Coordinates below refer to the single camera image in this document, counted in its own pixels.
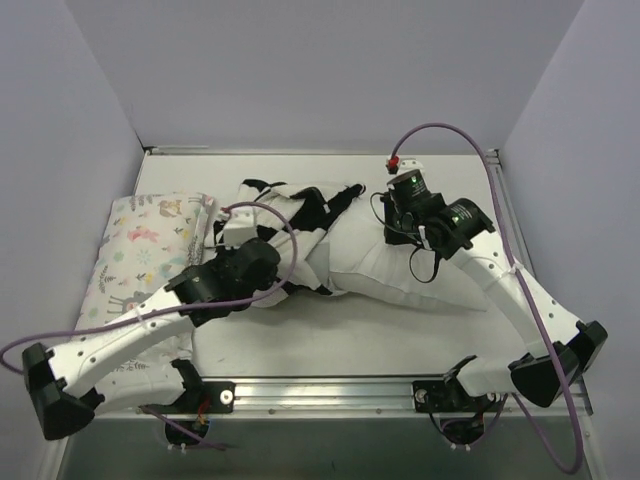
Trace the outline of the white pillow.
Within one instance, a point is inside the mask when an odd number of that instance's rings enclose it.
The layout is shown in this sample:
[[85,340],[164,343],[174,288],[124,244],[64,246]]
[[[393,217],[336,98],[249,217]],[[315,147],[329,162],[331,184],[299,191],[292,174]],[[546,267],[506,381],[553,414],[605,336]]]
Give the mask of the white pillow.
[[383,226],[368,201],[355,200],[328,234],[329,279],[346,293],[420,310],[446,306],[486,311],[489,301],[461,270],[439,264],[437,277],[432,252],[411,245],[385,243]]

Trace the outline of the black white checkered pillowcase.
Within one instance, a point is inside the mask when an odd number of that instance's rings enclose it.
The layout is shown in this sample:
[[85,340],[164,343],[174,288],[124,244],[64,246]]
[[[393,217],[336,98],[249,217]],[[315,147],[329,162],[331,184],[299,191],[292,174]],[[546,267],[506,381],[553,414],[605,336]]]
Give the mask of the black white checkered pillowcase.
[[[293,275],[284,286],[269,297],[253,303],[256,308],[270,308],[299,291],[321,296],[340,296],[343,292],[329,279],[329,239],[331,228],[343,217],[352,203],[366,191],[361,183],[344,184],[321,182],[316,184],[268,183],[259,179],[245,179],[238,188],[235,201],[269,205],[283,215],[293,227],[298,256]],[[257,235],[274,246],[281,256],[279,274],[289,268],[292,244],[284,223],[268,211],[257,208]],[[204,240],[203,263],[223,250],[222,214],[217,214],[212,229]]]

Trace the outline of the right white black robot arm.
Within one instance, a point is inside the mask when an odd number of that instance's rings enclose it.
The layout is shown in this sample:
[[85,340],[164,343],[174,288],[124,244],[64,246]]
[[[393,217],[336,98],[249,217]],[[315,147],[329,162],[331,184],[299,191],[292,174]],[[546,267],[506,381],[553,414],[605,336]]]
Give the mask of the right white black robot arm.
[[414,241],[436,262],[466,274],[510,321],[526,347],[517,360],[474,357],[443,385],[446,402],[465,409],[479,396],[515,393],[539,407],[561,396],[562,386],[586,372],[608,338],[597,321],[564,308],[507,250],[492,220],[473,201],[445,202],[430,191],[420,169],[395,167],[383,196],[395,243]]

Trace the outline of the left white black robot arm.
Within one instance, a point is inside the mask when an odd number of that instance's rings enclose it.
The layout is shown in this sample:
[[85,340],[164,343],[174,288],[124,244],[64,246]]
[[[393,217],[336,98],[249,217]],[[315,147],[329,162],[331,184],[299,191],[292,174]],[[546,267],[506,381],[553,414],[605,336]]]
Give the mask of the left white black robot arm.
[[45,439],[71,436],[114,410],[197,409],[207,391],[189,359],[175,356],[133,371],[122,365],[211,319],[246,309],[255,292],[274,284],[280,260],[273,246],[253,238],[186,268],[136,308],[75,341],[27,347],[23,376]]

